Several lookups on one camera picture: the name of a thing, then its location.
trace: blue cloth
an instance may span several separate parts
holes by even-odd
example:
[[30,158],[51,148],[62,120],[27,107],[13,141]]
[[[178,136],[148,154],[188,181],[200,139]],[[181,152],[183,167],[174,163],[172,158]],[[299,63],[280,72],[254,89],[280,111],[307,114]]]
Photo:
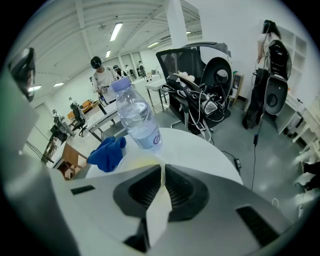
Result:
[[122,151],[127,144],[124,137],[118,140],[114,136],[106,138],[100,146],[91,152],[87,162],[97,165],[105,173],[112,172],[123,158]]

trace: plastic bottle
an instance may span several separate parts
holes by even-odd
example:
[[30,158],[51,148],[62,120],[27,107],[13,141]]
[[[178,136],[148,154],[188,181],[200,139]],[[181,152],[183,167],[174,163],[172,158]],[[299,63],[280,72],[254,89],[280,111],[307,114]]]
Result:
[[116,93],[116,107],[123,127],[142,148],[158,150],[162,138],[154,114],[145,99],[132,88],[128,77],[111,84]]

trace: black cap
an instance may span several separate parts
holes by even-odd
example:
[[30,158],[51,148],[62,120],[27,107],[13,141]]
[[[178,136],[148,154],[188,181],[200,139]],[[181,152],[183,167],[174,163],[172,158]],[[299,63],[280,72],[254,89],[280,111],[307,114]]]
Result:
[[96,70],[102,66],[102,61],[98,56],[94,56],[91,60],[91,66]]

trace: gray floor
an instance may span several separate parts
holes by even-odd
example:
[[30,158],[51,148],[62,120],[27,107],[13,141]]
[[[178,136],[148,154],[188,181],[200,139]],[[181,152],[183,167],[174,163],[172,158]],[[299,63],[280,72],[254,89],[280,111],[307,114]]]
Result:
[[[251,189],[254,173],[253,140],[259,127],[246,130],[242,126],[243,107],[244,103],[238,101],[234,108],[230,108],[231,116],[214,128],[212,138],[214,145],[219,150],[227,151],[240,159],[241,179],[243,184]],[[157,113],[155,118],[158,126],[165,128],[169,128],[173,122],[178,120],[168,108],[164,112]],[[183,130],[184,125],[181,123],[175,128]],[[292,143],[286,135],[278,135],[276,124],[272,118],[267,115],[264,117],[258,145],[255,149],[253,191],[269,202],[273,198],[277,198],[279,209],[292,222],[298,219],[298,204],[295,197],[300,191],[295,187],[295,182],[302,175],[302,170],[296,157],[302,148],[303,146],[299,143]],[[227,154],[226,156],[234,163],[231,156]],[[81,175],[77,175],[77,178],[84,178],[86,174],[87,168],[82,170]]]

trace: bottle cap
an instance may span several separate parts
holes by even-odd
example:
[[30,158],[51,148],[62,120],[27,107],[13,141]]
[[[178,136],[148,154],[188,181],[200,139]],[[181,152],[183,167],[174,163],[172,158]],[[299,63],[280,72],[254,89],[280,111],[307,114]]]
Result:
[[130,86],[131,82],[127,76],[111,83],[111,87],[115,92],[122,91],[123,89]]

